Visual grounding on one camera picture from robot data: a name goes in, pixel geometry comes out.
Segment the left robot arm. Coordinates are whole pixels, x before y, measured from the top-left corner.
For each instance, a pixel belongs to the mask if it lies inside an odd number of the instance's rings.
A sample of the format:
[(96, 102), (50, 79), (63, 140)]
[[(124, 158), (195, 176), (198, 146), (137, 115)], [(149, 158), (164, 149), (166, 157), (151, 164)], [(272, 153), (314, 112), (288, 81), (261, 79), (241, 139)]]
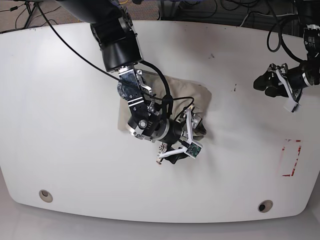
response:
[[(264, 92), (268, 97), (284, 97), (284, 108), (294, 113), (298, 110), (303, 89), (320, 84), (320, 2), (318, 0), (296, 0), (296, 14), (279, 19), (268, 1), (275, 24), (268, 32), (266, 45), (275, 53), (283, 48), (285, 53), (298, 66), (289, 69), (286, 63), (270, 64), (267, 71), (253, 82), (255, 90)], [(303, 27), (303, 45), (307, 51), (306, 60), (295, 56), (283, 39), (283, 28), (291, 21), (298, 20)]]

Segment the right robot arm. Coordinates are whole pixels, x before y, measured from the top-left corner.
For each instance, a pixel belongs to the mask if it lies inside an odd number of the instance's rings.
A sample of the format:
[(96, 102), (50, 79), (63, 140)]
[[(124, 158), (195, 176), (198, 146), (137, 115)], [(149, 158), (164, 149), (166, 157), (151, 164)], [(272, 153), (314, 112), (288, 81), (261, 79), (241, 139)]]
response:
[[(79, 20), (89, 23), (99, 44), (105, 70), (119, 76), (117, 91), (127, 101), (131, 116), (127, 129), (140, 140), (159, 141), (157, 163), (167, 160), (175, 164), (180, 159), (195, 159), (202, 145), (194, 140), (197, 128), (205, 128), (194, 114), (194, 105), (185, 106), (176, 118), (171, 118), (174, 101), (169, 84), (162, 72), (143, 59), (132, 18), (117, 0), (61, 0), (60, 5)], [(145, 83), (143, 72), (135, 69), (141, 63), (155, 70), (165, 95), (156, 97)]]

